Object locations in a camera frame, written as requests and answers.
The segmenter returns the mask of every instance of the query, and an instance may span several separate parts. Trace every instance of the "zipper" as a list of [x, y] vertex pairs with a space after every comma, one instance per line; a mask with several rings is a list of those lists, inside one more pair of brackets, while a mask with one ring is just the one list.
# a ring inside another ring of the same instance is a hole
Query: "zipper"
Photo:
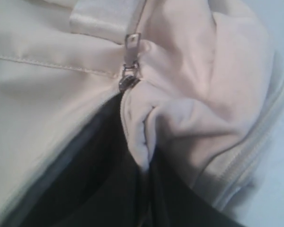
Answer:
[[125, 55], [122, 68], [122, 78], [119, 81], [120, 92], [125, 92], [128, 88], [134, 87], [140, 80], [138, 72], [138, 53], [140, 47], [141, 33], [130, 34], [125, 37]]

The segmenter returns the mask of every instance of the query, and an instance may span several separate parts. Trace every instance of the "seam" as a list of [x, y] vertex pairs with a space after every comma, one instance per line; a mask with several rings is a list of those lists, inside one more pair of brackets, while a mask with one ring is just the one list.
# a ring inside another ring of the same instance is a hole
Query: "seam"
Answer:
[[38, 65], [38, 66], [44, 66], [44, 67], [48, 67], [48, 68], [73, 70], [73, 71], [80, 71], [80, 72], [86, 72], [86, 73], [93, 73], [93, 74], [103, 75], [103, 76], [108, 76], [108, 77], [113, 77], [113, 78], [117, 76], [116, 73], [107, 72], [107, 71], [90, 70], [90, 69], [81, 68], [81, 67], [59, 65], [59, 64], [50, 63], [50, 62], [42, 62], [42, 61], [37, 61], [37, 60], [33, 60], [33, 59], [5, 56], [5, 55], [1, 55], [1, 54], [0, 54], [0, 59], [1, 60], [7, 60], [7, 61], [26, 63], [26, 64], [32, 64], [32, 65]]

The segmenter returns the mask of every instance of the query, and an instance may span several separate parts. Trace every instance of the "white surface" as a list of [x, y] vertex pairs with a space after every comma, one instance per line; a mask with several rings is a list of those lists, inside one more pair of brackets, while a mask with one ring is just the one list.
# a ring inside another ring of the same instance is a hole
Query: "white surface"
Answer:
[[[284, 0], [244, 0], [262, 19], [284, 57]], [[240, 222], [248, 227], [284, 227], [284, 114], [274, 134], [261, 189]]]

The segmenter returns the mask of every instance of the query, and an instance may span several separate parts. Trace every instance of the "zipper slider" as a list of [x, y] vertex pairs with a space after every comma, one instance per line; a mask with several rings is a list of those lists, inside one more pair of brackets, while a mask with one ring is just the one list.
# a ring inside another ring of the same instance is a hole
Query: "zipper slider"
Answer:
[[119, 90], [126, 91], [135, 86], [140, 80], [137, 78], [139, 72], [138, 53], [141, 33], [130, 34], [125, 37], [125, 56], [122, 69], [122, 78], [119, 81]]

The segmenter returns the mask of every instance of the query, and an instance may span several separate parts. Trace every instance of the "bag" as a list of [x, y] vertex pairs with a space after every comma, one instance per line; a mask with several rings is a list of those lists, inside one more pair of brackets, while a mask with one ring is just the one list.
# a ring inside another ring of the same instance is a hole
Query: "bag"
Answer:
[[253, 12], [240, 0], [51, 2], [63, 6], [0, 0], [0, 226], [142, 224], [155, 150], [223, 211], [284, 105], [284, 63]]

